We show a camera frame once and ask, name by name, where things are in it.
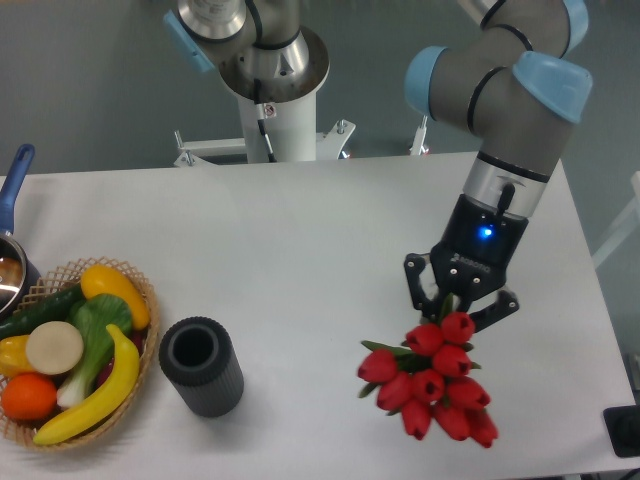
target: saucepan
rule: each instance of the saucepan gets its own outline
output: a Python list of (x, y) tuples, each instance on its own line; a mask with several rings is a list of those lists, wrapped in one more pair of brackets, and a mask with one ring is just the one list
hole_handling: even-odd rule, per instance
[(8, 318), (40, 274), (13, 236), (13, 211), (35, 155), (33, 145), (21, 145), (0, 190), (0, 321)]

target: yellow banana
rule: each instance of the yellow banana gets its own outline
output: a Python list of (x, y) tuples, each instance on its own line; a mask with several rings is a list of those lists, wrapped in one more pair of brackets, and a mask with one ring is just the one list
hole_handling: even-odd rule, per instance
[(56, 415), (33, 437), (36, 445), (54, 445), (96, 425), (120, 406), (140, 372), (138, 349), (116, 325), (107, 325), (114, 343), (113, 371), (106, 382), (78, 405)]

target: blue led light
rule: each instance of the blue led light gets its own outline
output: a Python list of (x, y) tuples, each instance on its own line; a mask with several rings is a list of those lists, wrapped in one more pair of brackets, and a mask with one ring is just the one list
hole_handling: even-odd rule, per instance
[(480, 237), (481, 240), (486, 240), (488, 238), (491, 238), (493, 236), (493, 227), (491, 226), (480, 227), (478, 229), (478, 236)]

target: red tulip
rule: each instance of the red tulip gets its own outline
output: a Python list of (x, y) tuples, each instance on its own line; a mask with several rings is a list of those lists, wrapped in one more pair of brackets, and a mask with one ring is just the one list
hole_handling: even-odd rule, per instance
[(365, 382), (385, 383), (398, 373), (396, 359), (389, 350), (379, 349), (371, 352), (358, 368), (358, 377)]
[(435, 370), (423, 370), (413, 375), (412, 393), (424, 403), (440, 400), (444, 395), (444, 378)]
[(433, 357), (433, 368), (445, 377), (462, 377), (471, 370), (471, 360), (457, 345), (443, 345)]
[(429, 431), (429, 425), (431, 425), (429, 407), (418, 400), (409, 400), (402, 407), (402, 421), (407, 435), (412, 435), (418, 440), (422, 440)]
[(491, 401), (484, 388), (470, 377), (453, 378), (447, 384), (447, 397), (451, 405), (466, 410), (484, 410)]
[(491, 447), (498, 438), (498, 429), (486, 410), (467, 410), (467, 421), (471, 430), (471, 438), (484, 448)]
[(467, 313), (452, 312), (444, 317), (440, 328), (447, 342), (463, 345), (475, 333), (476, 324)]
[(378, 407), (383, 410), (396, 410), (411, 400), (411, 377), (407, 372), (398, 372), (390, 382), (380, 387)]
[(454, 440), (461, 442), (469, 438), (469, 421), (464, 410), (454, 406), (445, 407), (442, 402), (438, 402), (433, 406), (433, 418)]
[(442, 330), (434, 323), (420, 325), (406, 335), (409, 348), (418, 355), (430, 357), (440, 350), (444, 343)]

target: blue pot handle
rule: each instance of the blue pot handle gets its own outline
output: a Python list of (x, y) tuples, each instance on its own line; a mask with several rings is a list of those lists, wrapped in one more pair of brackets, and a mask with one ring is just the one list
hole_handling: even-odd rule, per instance
[(13, 209), (16, 198), (35, 153), (35, 147), (29, 144), (21, 145), (16, 152), (11, 169), (0, 190), (0, 233), (13, 233)]

